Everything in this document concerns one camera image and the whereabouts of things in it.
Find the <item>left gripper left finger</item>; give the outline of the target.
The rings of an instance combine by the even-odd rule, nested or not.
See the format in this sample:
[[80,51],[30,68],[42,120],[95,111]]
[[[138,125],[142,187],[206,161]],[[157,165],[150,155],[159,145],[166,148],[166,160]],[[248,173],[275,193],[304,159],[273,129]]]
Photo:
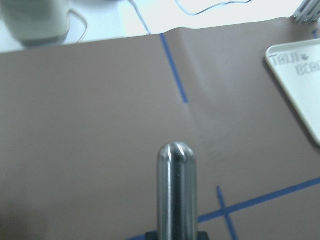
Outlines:
[[145,240],[158,240],[158,233],[156,231],[146,232]]

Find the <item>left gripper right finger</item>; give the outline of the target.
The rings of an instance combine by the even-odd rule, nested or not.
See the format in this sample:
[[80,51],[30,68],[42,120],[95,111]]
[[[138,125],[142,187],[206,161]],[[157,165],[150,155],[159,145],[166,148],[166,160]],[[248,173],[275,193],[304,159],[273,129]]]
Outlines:
[[209,235],[205,231],[199,231],[197,233],[197,240],[209,240]]

